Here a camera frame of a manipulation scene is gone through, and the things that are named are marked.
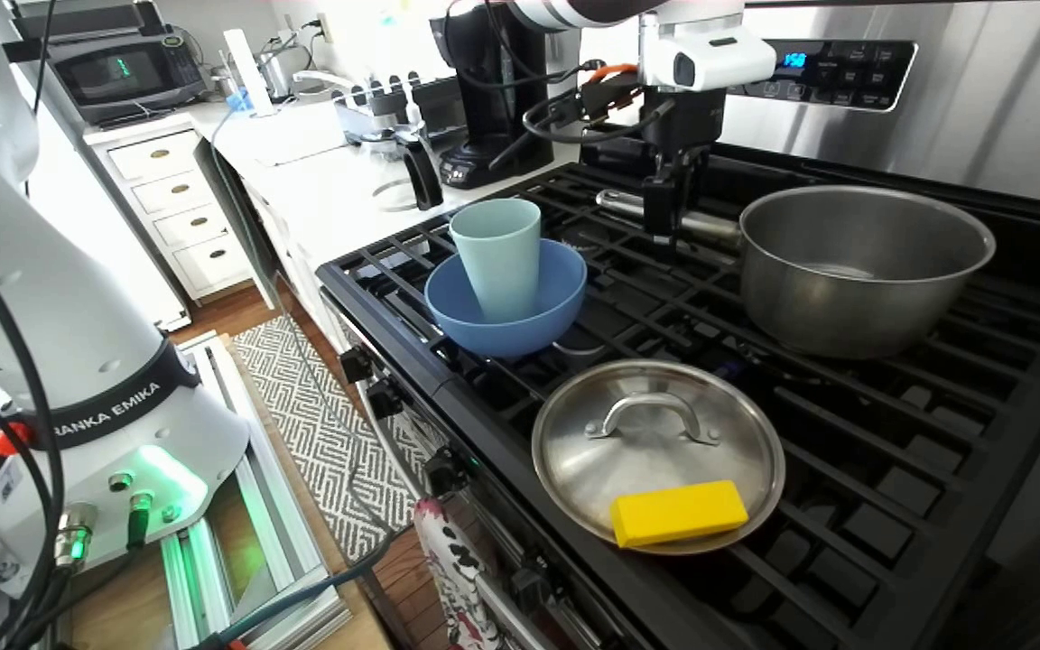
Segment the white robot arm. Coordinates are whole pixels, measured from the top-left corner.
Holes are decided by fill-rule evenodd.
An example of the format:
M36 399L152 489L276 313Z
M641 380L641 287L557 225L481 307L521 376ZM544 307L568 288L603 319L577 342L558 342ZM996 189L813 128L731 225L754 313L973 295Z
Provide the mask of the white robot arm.
M36 128L0 41L0 386L33 439L0 471L0 591L102 567L196 521L249 431L110 273L22 195Z

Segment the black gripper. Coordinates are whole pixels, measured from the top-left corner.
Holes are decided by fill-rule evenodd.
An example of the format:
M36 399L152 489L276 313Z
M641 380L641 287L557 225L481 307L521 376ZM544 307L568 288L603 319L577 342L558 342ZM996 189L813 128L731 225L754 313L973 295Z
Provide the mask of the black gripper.
M649 236L681 232L701 177L705 151L722 137L722 92L647 92L641 142L659 177L641 189L641 225Z

